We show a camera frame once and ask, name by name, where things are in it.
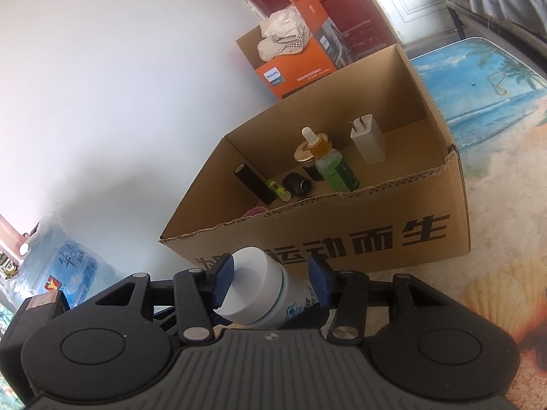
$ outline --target dropper bottle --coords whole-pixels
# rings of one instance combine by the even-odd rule
[[[315,157],[315,166],[335,192],[349,192],[359,189],[359,180],[344,160],[342,153],[334,149],[311,128],[305,127],[302,135],[308,142],[308,149]]]

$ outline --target white dropper cap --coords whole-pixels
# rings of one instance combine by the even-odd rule
[[[315,132],[313,132],[313,130],[311,128],[308,128],[307,126],[302,130],[302,135],[308,142],[308,146],[315,146],[321,140],[321,137],[318,137]]]

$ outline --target plastic bag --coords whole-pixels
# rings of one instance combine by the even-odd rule
[[[0,280],[7,299],[17,308],[27,297],[62,290],[70,308],[125,277],[102,257],[68,236],[56,216],[40,221],[27,241],[28,253],[17,274]]]

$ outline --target cardboard box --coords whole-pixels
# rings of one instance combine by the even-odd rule
[[[353,62],[353,53],[319,0],[291,2],[302,14],[312,34],[302,52],[262,61],[256,49],[263,40],[260,26],[237,40],[255,72],[280,99]]]
[[[387,158],[367,165],[349,138],[349,121],[373,113]],[[281,181],[296,170],[294,149],[310,126],[329,134],[361,182],[332,193],[276,201],[267,213],[238,219],[257,205],[234,176],[241,163]],[[405,267],[465,254],[470,248],[459,154],[446,122],[398,45],[366,57],[236,128],[213,151],[188,189],[161,242],[201,267],[224,252],[258,246],[307,277],[317,252],[337,270]]]

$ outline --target white cloth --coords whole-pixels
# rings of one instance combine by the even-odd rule
[[[294,6],[274,12],[260,25],[264,40],[257,49],[265,62],[279,55],[302,52],[310,41],[310,29]]]

